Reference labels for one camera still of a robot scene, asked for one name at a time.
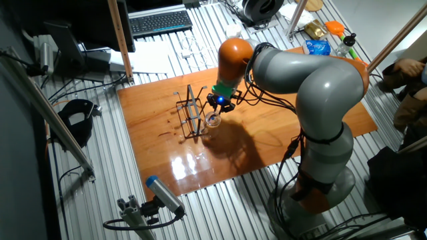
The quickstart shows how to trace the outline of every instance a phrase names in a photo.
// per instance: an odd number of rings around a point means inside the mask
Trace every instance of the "wooden pole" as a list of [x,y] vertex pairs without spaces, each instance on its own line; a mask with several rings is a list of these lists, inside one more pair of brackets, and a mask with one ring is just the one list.
[[419,24],[427,15],[427,3],[415,13],[409,22],[393,37],[385,48],[372,60],[368,66],[368,72],[371,73],[379,64],[393,51],[397,45]]
[[123,64],[125,65],[126,77],[130,84],[133,84],[133,73],[131,61],[129,60],[129,53],[127,52],[127,45],[125,40],[125,34],[123,33],[123,27],[121,26],[119,7],[117,6],[116,0],[108,0],[109,11],[111,18],[113,19],[115,35],[119,42],[121,57],[123,58]]

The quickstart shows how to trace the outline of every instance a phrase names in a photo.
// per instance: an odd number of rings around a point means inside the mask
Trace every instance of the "person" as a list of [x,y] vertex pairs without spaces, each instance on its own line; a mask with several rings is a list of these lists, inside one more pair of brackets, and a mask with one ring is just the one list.
[[402,133],[408,125],[427,127],[427,85],[421,81],[426,62],[427,57],[420,61],[400,59],[382,72],[381,90],[405,86],[398,94],[401,103],[393,120],[394,127]]

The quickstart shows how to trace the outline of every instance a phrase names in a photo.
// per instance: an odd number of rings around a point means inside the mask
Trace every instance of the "black keyboard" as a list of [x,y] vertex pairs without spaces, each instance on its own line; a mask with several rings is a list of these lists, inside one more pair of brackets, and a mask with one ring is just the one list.
[[130,19],[134,38],[183,31],[193,26],[187,11],[162,13]]

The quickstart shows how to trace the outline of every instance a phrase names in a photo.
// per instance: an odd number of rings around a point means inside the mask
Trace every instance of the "plastic bottle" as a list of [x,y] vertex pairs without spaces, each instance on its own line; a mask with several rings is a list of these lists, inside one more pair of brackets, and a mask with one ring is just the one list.
[[346,57],[347,53],[356,43],[356,34],[352,33],[350,36],[345,37],[338,48],[336,49],[336,55],[339,57]]

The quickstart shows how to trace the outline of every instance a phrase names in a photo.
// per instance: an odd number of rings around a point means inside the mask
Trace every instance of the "desk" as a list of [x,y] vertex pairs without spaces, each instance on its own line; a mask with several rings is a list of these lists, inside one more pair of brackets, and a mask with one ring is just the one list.
[[[301,49],[292,51],[300,53]],[[185,98],[187,85],[195,94],[207,86],[200,96],[204,102],[217,75],[218,69],[207,69],[117,92],[142,182],[157,175],[173,193],[182,195],[282,160],[300,124],[291,111],[263,103],[243,102],[222,113],[220,132],[212,142],[185,139],[183,127],[187,126],[181,123],[184,116],[175,107],[179,97],[173,92]],[[245,89],[244,83],[239,89]],[[277,96],[295,105],[296,94]],[[213,111],[207,108],[205,113]],[[344,121],[355,137],[377,129],[361,103]],[[153,196],[151,191],[146,193],[148,198]]]

